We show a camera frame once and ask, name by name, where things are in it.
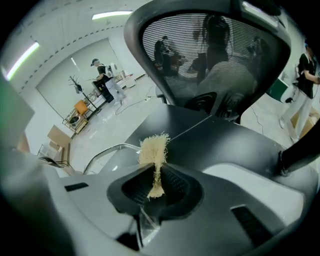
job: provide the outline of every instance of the metal rail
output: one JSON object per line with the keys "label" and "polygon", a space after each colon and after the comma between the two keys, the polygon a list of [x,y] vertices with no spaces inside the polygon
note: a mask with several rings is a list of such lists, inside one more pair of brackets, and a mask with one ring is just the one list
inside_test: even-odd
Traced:
{"label": "metal rail", "polygon": [[131,145],[131,144],[127,144],[127,143],[121,143],[121,144],[117,144],[117,145],[114,145],[114,146],[111,146],[111,147],[108,147],[107,149],[101,151],[100,153],[96,154],[91,160],[90,162],[87,164],[87,166],[84,168],[84,171],[83,171],[83,175],[87,174],[87,171],[89,170],[89,168],[92,166],[92,164],[99,158],[113,152],[113,151],[116,151],[116,150],[122,150],[122,149],[132,149],[132,150],[135,150],[135,151],[139,151],[140,150],[140,147],[138,146],[135,146],[135,145]]}

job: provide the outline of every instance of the black slot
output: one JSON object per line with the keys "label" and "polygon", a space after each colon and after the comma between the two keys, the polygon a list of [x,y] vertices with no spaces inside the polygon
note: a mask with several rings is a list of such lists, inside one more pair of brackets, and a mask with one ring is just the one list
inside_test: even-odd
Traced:
{"label": "black slot", "polygon": [[235,207],[231,211],[255,247],[264,244],[272,237],[272,234],[246,206]]}
{"label": "black slot", "polygon": [[72,185],[68,185],[68,186],[64,186],[64,188],[65,188],[65,190],[67,192],[83,189],[85,187],[89,187],[89,185],[87,183],[84,183],[84,182],[77,183],[77,184],[72,184]]}

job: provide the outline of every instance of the white wall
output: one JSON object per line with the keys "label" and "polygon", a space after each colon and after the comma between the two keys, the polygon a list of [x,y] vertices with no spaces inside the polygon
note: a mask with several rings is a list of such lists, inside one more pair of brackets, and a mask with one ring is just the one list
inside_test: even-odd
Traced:
{"label": "white wall", "polygon": [[32,154],[37,155],[41,145],[49,142],[47,135],[53,125],[56,125],[68,136],[73,135],[73,132],[62,124],[63,119],[35,88],[23,90],[20,95],[34,111],[34,115],[25,129]]}
{"label": "white wall", "polygon": [[109,35],[108,39],[127,75],[133,74],[133,78],[137,78],[146,73],[129,51],[125,42],[123,27],[115,29],[112,34]]}
{"label": "white wall", "polygon": [[53,125],[56,125],[68,136],[72,136],[73,132],[62,124],[63,119],[57,112],[46,102],[36,86],[51,72],[59,63],[66,59],[66,56],[72,56],[75,52],[83,49],[85,46],[98,42],[109,37],[114,52],[117,55],[121,66],[126,74],[133,73],[135,77],[142,75],[145,71],[137,63],[135,58],[130,53],[123,37],[123,27],[108,29],[105,32],[94,33],[92,36],[78,40],[64,51],[59,51],[55,54],[43,67],[33,74],[33,78],[29,80],[28,84],[24,84],[24,80],[20,77],[23,73],[24,66],[33,61],[32,55],[21,65],[10,83],[20,93],[29,106],[34,110],[34,116],[30,120],[26,128],[26,136],[30,144],[30,151],[37,154],[41,144],[48,142],[47,135]]}
{"label": "white wall", "polygon": [[306,51],[304,45],[306,38],[290,20],[288,20],[287,26],[287,31],[291,39],[291,54],[283,71],[292,81],[294,79],[295,65],[299,63],[301,54]]}
{"label": "white wall", "polygon": [[119,70],[122,67],[112,50],[108,39],[92,43],[76,53],[72,54],[77,67],[70,57],[66,58],[54,68],[37,86],[37,89],[47,102],[63,117],[74,109],[75,104],[85,97],[82,93],[77,94],[69,76],[75,75],[85,94],[94,90],[92,81],[99,73],[97,68],[90,66],[94,58],[98,58],[102,64],[115,63]]}

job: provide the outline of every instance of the ceiling light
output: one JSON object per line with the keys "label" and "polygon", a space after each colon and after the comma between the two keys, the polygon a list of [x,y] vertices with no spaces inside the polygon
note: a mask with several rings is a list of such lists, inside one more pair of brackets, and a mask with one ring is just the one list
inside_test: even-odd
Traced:
{"label": "ceiling light", "polygon": [[110,12],[104,12],[104,13],[99,13],[93,15],[92,19],[100,19],[100,18],[105,18],[105,17],[110,17],[110,16],[118,16],[118,15],[128,15],[131,14],[131,10],[121,10],[121,11],[110,11]]}
{"label": "ceiling light", "polygon": [[77,63],[75,62],[74,58],[71,57],[71,60],[72,60],[73,64],[76,66]]}
{"label": "ceiling light", "polygon": [[6,75],[6,79],[10,80],[14,73],[18,70],[18,68],[21,66],[21,64],[28,58],[30,54],[32,54],[37,48],[39,47],[39,44],[35,42],[31,47],[24,52],[24,54],[21,55],[21,57],[14,63],[13,67],[10,69],[9,73]]}

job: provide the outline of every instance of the black chair backrest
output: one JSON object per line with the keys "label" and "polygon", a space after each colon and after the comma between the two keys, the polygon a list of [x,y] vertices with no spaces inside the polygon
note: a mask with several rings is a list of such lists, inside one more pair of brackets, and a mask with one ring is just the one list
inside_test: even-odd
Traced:
{"label": "black chair backrest", "polygon": [[279,19],[235,0],[154,0],[131,15],[124,37],[170,104],[231,120],[267,91],[290,56]]}

